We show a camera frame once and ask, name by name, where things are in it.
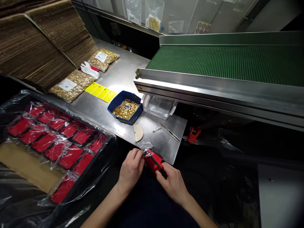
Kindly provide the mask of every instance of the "stainless steel table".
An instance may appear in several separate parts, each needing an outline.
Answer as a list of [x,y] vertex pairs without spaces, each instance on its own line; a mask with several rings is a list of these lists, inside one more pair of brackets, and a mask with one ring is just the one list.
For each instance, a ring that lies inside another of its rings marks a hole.
[[[120,55],[116,61],[109,65],[109,68],[105,73],[100,72],[101,76],[96,82],[117,93],[125,90],[132,92],[141,98],[143,94],[137,91],[133,79],[135,78],[136,69],[145,68],[150,60],[102,40],[94,40],[98,48],[103,47]],[[187,120],[172,115],[167,121],[164,121],[148,113],[142,112],[135,124],[139,124],[143,128],[144,136],[141,141],[135,142],[133,126],[121,123],[115,119],[107,110],[108,103],[99,98],[87,92],[83,92],[72,103],[68,104],[53,95],[46,96],[64,109],[84,117],[97,126],[104,126],[118,137],[135,146],[141,147],[144,143],[150,142],[157,151],[160,152],[165,161],[170,164],[174,163],[180,142],[174,140],[164,129],[160,129],[155,133],[152,131],[158,123],[162,123],[176,134],[177,137],[182,139]]]

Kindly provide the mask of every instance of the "red case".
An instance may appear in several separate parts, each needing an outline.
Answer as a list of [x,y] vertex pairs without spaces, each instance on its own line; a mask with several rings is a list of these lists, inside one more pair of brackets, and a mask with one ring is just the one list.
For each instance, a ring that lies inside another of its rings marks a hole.
[[32,149],[37,151],[38,153],[44,152],[57,138],[57,135],[53,133],[43,133],[44,136],[42,136],[38,141],[34,142],[32,145]]
[[55,131],[58,131],[64,126],[67,121],[69,121],[69,119],[70,117],[68,115],[61,114],[56,119],[52,120],[48,126],[54,129]]
[[83,173],[83,171],[86,169],[88,164],[92,161],[93,157],[94,155],[90,153],[83,154],[78,164],[73,168],[73,172],[76,175],[80,176]]
[[34,122],[31,119],[19,117],[16,121],[15,125],[8,128],[7,132],[11,135],[17,137],[21,133],[23,133],[28,127],[31,126]]
[[77,159],[82,154],[83,149],[76,145],[71,145],[66,152],[58,161],[58,164],[61,165],[65,169],[70,169],[73,164],[77,161]]
[[44,126],[35,124],[30,127],[30,130],[28,132],[22,134],[19,139],[26,145],[29,145],[34,142],[44,131]]
[[81,123],[76,120],[71,120],[68,126],[61,129],[60,133],[69,138],[79,130],[80,126]]
[[94,142],[92,142],[91,145],[89,146],[89,149],[94,153],[97,153],[106,139],[107,139],[106,135],[99,133],[99,135],[96,136]]
[[45,151],[44,156],[54,162],[64,152],[66,145],[67,142],[55,143],[50,149]]
[[40,114],[37,118],[40,122],[47,124],[49,123],[54,117],[59,114],[59,111],[55,108],[49,108],[45,113]]
[[31,107],[28,109],[27,113],[33,117],[37,117],[40,113],[44,112],[48,107],[47,104],[33,104],[31,103]]
[[79,143],[80,145],[83,145],[86,143],[86,141],[91,137],[94,130],[90,127],[83,126],[81,130],[73,136],[73,141],[76,143]]
[[66,176],[62,180],[56,192],[54,192],[53,195],[51,196],[51,201],[53,203],[60,204],[62,200],[67,196],[68,192],[71,190],[76,180],[77,180],[76,178]]

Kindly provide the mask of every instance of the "blue bowl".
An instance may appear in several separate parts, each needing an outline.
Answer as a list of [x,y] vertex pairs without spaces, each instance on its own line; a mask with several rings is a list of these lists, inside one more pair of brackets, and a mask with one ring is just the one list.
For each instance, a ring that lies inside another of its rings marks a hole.
[[[125,100],[125,99],[129,99],[131,101],[134,101],[139,105],[138,109],[136,110],[136,112],[131,116],[131,118],[129,120],[126,119],[122,119],[120,117],[117,117],[113,114],[113,111],[115,108],[117,108],[119,105],[121,105],[121,103]],[[114,99],[110,102],[109,106],[108,106],[108,111],[112,114],[112,116],[114,116],[116,119],[118,119],[120,122],[125,123],[125,124],[129,124],[129,125],[133,125],[134,122],[137,120],[137,118],[140,116],[140,114],[143,111],[143,104],[140,103],[141,99],[136,96],[134,93],[130,93],[127,91],[121,91],[119,94],[117,94],[116,97],[114,97]]]

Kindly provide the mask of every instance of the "yellow label sheet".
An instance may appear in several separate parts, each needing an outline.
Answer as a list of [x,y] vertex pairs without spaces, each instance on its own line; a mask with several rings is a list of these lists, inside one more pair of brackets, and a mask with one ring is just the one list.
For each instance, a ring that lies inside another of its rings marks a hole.
[[96,82],[93,82],[89,87],[85,89],[85,91],[107,103],[109,103],[117,94],[114,91],[105,88]]

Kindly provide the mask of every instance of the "corrugated cardboard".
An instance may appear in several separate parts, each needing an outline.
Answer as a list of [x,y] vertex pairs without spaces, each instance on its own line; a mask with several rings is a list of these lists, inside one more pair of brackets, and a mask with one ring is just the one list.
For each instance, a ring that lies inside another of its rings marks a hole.
[[98,50],[70,0],[38,7],[26,14],[77,67]]
[[0,162],[46,193],[64,176],[61,170],[51,171],[48,164],[41,165],[39,157],[29,154],[21,144],[2,143]]
[[0,19],[0,73],[47,92],[75,67],[23,15]]

